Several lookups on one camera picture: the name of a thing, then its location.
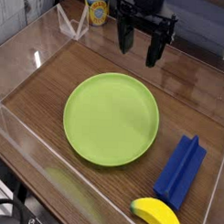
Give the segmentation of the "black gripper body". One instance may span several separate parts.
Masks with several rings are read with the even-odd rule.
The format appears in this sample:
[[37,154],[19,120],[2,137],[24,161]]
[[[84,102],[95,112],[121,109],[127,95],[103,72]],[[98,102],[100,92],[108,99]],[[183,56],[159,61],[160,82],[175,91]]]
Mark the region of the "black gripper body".
[[165,33],[165,42],[172,43],[178,18],[165,0],[116,0],[116,2],[117,16],[125,17],[132,24],[144,27],[145,30],[161,29]]

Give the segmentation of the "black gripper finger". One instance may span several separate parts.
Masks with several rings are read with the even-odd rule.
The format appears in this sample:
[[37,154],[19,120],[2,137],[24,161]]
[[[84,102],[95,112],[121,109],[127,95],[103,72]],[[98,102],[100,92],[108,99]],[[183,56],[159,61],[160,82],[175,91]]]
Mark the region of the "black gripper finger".
[[128,16],[119,16],[117,19],[119,48],[126,54],[133,46],[134,27]]
[[162,57],[165,48],[165,34],[156,30],[151,36],[151,43],[147,52],[145,66],[152,68],[155,63]]

